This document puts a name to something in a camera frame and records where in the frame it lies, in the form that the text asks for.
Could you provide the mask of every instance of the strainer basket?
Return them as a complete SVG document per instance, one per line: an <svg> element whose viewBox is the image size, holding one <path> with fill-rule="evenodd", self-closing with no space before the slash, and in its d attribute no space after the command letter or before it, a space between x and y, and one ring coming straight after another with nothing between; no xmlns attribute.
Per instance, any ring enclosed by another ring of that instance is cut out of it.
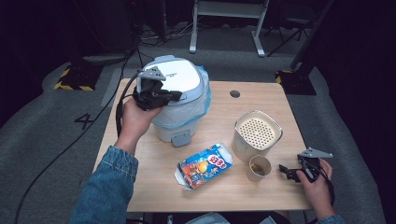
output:
<svg viewBox="0 0 396 224"><path fill-rule="evenodd" d="M282 134L282 128L268 115L260 110L250 111L235 123L233 152L245 162L255 155L265 156Z"/></svg>

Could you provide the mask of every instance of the colorful snack package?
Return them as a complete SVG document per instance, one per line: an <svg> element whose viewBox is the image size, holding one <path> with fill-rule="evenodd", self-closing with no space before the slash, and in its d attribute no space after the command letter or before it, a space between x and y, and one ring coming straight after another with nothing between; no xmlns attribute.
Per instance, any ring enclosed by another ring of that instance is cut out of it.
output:
<svg viewBox="0 0 396 224"><path fill-rule="evenodd" d="M204 149L177 165L177 182L196 189L233 166L233 157L223 144Z"/></svg>

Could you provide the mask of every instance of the paper cup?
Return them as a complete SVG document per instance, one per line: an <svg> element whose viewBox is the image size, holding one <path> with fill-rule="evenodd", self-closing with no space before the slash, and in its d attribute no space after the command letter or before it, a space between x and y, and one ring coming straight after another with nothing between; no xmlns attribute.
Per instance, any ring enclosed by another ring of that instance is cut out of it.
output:
<svg viewBox="0 0 396 224"><path fill-rule="evenodd" d="M247 179L252 182L259 182L271 174L271 171L271 162L269 162L264 156L254 156L248 163Z"/></svg>

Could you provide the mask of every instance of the metal stand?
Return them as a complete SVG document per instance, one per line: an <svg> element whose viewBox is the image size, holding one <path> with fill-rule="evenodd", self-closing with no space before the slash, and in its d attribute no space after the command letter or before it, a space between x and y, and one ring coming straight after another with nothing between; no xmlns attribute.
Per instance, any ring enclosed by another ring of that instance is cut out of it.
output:
<svg viewBox="0 0 396 224"><path fill-rule="evenodd" d="M267 12L268 2L269 1L265 1L264 4L258 5L195 0L190 53L196 52L198 15L206 15L259 19L256 31L252 31L251 34L257 49L257 54L260 57L263 57L265 53L262 49L262 43L260 42L259 35L260 30L262 29L265 13Z"/></svg>

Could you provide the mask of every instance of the jacket sleeve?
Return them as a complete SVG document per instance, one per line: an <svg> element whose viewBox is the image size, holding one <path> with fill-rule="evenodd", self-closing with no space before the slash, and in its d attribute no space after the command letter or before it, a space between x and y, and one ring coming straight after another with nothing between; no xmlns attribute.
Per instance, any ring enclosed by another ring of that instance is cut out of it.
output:
<svg viewBox="0 0 396 224"><path fill-rule="evenodd" d="M138 161L110 146L73 210L71 223L125 223L134 192Z"/></svg>
<svg viewBox="0 0 396 224"><path fill-rule="evenodd" d="M346 224L346 221L338 215L325 217L318 224Z"/></svg>

